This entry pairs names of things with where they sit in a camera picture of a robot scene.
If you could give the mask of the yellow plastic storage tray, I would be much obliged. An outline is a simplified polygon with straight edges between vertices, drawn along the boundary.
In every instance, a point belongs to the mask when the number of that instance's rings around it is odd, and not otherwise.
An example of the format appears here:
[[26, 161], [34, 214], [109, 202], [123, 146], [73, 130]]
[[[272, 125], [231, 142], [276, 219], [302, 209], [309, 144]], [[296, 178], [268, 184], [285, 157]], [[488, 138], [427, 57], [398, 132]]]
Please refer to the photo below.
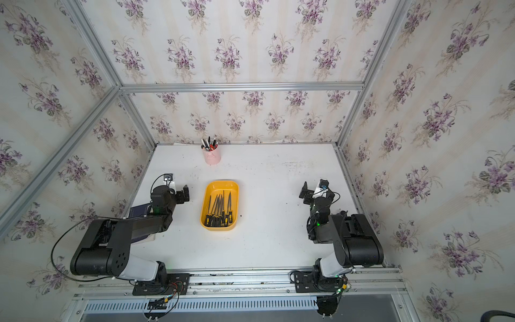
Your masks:
[[200, 223], [209, 231], [226, 232], [237, 223], [240, 187], [235, 181], [213, 181], [205, 190]]

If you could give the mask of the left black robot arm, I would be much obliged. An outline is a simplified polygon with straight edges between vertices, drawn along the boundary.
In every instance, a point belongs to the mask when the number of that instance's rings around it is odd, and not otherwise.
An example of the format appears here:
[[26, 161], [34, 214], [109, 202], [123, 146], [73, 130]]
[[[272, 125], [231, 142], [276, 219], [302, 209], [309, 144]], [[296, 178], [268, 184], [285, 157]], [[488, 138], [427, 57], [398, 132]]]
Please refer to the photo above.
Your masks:
[[190, 201], [189, 187], [175, 191], [167, 185], [154, 188], [150, 208], [140, 217], [96, 219], [91, 222], [71, 260], [76, 276], [108, 276], [159, 286], [168, 284], [163, 262], [130, 254], [132, 242], [168, 230], [177, 205]]

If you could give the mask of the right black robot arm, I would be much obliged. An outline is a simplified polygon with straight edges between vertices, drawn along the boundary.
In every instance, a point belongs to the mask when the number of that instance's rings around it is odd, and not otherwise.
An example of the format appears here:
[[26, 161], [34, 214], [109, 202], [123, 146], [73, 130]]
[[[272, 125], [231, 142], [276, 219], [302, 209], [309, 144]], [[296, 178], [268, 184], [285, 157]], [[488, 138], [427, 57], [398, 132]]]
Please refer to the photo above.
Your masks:
[[299, 193], [299, 198], [309, 206], [309, 240], [333, 246], [333, 253], [317, 259], [314, 265], [315, 274], [323, 278], [337, 278], [358, 266], [368, 268], [384, 262], [382, 245], [364, 214], [331, 213], [331, 205], [340, 197], [325, 179], [313, 190], [305, 182]]

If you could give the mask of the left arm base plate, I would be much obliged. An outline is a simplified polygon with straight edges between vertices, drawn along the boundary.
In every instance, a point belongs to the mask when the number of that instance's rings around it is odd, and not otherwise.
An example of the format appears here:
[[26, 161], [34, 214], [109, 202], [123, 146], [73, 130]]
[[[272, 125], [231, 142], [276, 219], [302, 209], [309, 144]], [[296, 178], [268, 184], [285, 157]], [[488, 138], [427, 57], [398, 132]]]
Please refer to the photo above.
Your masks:
[[186, 295], [190, 274], [168, 274], [162, 281], [137, 281], [132, 291], [133, 296], [172, 295], [177, 292], [179, 295]]

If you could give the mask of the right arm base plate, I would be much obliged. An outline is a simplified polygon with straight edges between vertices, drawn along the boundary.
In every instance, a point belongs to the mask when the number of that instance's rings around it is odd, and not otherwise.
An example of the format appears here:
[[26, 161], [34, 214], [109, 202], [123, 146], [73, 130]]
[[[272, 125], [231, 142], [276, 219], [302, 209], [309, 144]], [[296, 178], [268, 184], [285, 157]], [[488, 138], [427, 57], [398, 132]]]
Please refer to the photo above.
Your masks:
[[320, 272], [293, 270], [289, 273], [290, 282], [295, 285], [296, 293], [328, 292], [341, 293], [350, 287], [346, 276], [325, 277]]

